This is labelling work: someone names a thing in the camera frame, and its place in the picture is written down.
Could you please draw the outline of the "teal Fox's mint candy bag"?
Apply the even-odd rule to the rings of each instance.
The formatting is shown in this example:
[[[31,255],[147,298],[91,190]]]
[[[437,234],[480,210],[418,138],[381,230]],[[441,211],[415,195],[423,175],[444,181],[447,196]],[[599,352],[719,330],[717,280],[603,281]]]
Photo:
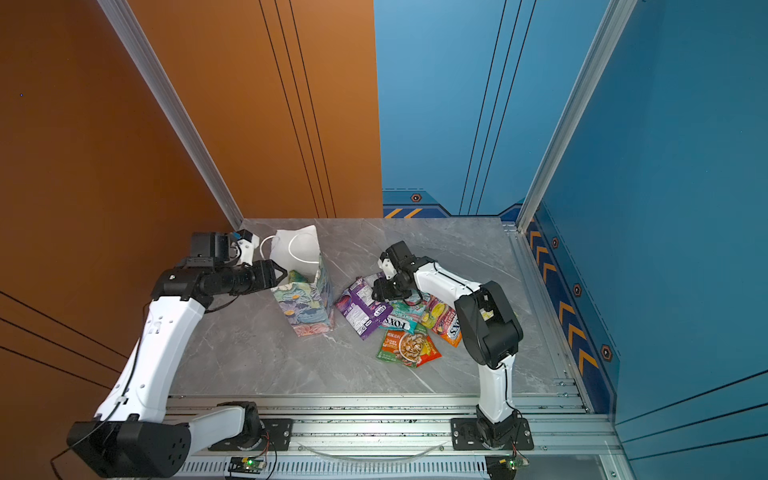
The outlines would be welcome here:
[[[389,315],[380,323],[380,328],[414,333],[426,311],[426,303],[418,295],[413,299],[388,300],[392,307]]]

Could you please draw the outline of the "floral paper gift bag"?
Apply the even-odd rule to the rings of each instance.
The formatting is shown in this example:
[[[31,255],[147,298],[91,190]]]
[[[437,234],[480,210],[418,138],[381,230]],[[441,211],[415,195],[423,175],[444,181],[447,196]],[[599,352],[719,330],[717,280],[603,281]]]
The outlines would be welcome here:
[[[299,337],[331,332],[332,285],[324,265],[317,229],[277,230],[263,240],[269,259],[287,271],[287,277],[271,289],[294,333]]]

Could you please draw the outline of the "purple Fox's berries candy bag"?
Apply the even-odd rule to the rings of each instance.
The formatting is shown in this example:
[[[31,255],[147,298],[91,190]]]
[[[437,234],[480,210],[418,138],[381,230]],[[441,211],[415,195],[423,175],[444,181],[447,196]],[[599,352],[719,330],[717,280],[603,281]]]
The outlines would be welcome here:
[[[366,340],[386,320],[393,306],[373,298],[373,286],[382,273],[357,277],[337,299],[335,306],[362,340]]]

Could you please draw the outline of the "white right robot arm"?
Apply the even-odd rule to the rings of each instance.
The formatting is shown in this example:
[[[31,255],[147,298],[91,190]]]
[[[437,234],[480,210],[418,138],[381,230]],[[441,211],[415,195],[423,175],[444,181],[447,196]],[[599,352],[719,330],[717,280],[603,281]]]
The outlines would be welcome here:
[[[426,293],[450,306],[470,357],[479,369],[476,429],[490,450],[532,450],[527,420],[513,403],[513,371],[524,338],[503,288],[495,281],[478,283],[444,269],[436,260],[414,255],[405,242],[387,248],[378,266],[384,277],[374,282],[373,298],[403,300]]]

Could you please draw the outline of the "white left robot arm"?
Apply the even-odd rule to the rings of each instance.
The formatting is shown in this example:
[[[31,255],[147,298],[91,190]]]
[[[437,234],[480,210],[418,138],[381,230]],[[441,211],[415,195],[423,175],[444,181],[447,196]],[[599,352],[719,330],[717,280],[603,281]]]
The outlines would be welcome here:
[[[214,298],[270,290],[288,276],[272,260],[229,265],[187,258],[164,271],[151,294],[142,333],[93,419],[71,427],[66,442],[99,477],[170,478],[187,457],[222,441],[263,443],[253,402],[229,402],[188,422],[166,422],[170,387],[193,331]]]

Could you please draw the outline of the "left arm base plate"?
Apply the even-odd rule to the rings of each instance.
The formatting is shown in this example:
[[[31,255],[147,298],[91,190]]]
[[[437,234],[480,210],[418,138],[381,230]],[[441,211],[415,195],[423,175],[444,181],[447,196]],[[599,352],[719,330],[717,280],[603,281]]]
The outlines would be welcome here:
[[[261,419],[255,429],[219,441],[208,448],[211,452],[283,452],[290,446],[294,421],[290,418]]]

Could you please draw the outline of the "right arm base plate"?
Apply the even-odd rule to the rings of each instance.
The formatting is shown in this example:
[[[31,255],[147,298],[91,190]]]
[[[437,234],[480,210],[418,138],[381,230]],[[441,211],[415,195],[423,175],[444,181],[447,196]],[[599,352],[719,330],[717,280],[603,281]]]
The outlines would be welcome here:
[[[535,448],[532,429],[522,416],[512,415],[493,424],[484,418],[453,418],[450,420],[454,450],[516,450]]]

